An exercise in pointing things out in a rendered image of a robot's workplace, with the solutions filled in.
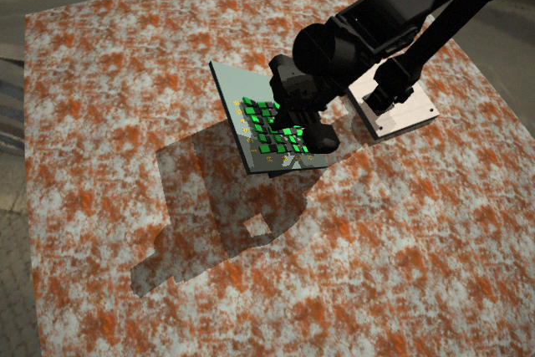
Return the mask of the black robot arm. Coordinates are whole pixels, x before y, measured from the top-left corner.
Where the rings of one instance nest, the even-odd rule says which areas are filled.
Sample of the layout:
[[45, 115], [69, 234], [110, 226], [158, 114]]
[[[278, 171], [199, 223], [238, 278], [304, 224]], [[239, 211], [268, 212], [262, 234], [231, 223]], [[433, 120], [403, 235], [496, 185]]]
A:
[[[312, 75], [348, 88], [382, 59], [409, 47], [426, 17], [448, 1], [357, 0], [325, 24], [308, 25], [293, 42], [297, 67], [279, 65], [269, 82], [275, 102], [291, 112], [310, 111], [326, 90]], [[383, 62], [373, 78], [377, 87], [363, 96], [374, 113], [406, 102], [425, 62], [489, 1], [452, 0], [410, 48]]]

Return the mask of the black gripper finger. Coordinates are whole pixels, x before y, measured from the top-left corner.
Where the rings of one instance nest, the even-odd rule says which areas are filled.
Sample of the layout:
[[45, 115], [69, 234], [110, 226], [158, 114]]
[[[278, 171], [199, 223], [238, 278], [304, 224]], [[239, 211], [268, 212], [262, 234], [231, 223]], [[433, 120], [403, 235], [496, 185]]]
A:
[[280, 105], [275, 119], [272, 123], [271, 129], [287, 114], [287, 105]]
[[287, 110], [287, 114], [272, 128], [272, 131], [283, 130], [292, 126], [307, 127], [308, 125], [299, 124], [295, 113]]

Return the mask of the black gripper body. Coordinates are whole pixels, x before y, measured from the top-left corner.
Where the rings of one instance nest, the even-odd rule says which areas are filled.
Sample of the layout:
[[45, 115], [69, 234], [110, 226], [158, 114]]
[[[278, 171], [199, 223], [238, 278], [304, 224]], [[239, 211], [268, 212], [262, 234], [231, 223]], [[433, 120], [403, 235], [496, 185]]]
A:
[[[286, 55], [279, 54], [275, 56], [269, 63], [269, 67], [273, 74], [279, 65], [297, 67], [293, 61]], [[312, 75], [316, 84], [324, 84], [325, 91], [320, 101], [308, 112], [294, 112], [299, 124], [308, 125], [303, 129], [302, 138], [311, 154], [331, 154], [339, 147], [339, 138], [336, 135], [332, 125], [322, 124], [319, 111], [325, 111], [327, 104], [335, 99], [337, 96], [343, 97], [347, 94], [346, 89], [337, 84], [332, 78]]]

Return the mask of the pale green switch panel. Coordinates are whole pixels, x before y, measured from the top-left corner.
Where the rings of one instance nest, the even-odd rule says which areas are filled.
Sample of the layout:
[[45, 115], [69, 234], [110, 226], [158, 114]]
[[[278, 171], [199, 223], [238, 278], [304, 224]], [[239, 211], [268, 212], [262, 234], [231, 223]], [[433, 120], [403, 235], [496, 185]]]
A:
[[328, 167], [323, 154], [307, 150], [304, 126], [272, 131], [280, 105], [273, 98], [271, 77], [215, 61], [209, 67], [247, 175], [268, 173], [271, 179]]

